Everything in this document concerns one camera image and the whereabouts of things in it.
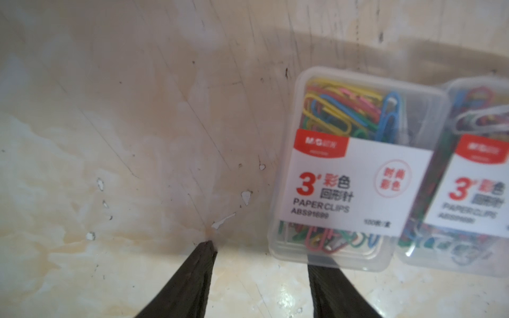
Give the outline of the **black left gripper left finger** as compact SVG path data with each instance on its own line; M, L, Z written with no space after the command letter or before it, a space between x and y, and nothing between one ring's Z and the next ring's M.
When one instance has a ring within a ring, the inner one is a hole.
M137 317L204 317L217 250L201 242Z

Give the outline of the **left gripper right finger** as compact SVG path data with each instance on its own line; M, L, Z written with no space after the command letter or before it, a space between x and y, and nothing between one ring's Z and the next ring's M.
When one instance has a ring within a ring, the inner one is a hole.
M315 318L381 318L338 268L308 266Z

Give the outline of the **paper clip box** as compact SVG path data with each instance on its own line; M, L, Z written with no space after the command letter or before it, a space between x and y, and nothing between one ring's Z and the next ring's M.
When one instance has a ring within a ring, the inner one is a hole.
M396 254L406 264L508 275L508 80L458 78Z
M270 253L386 269L449 108L437 87L319 66L303 71L274 187Z

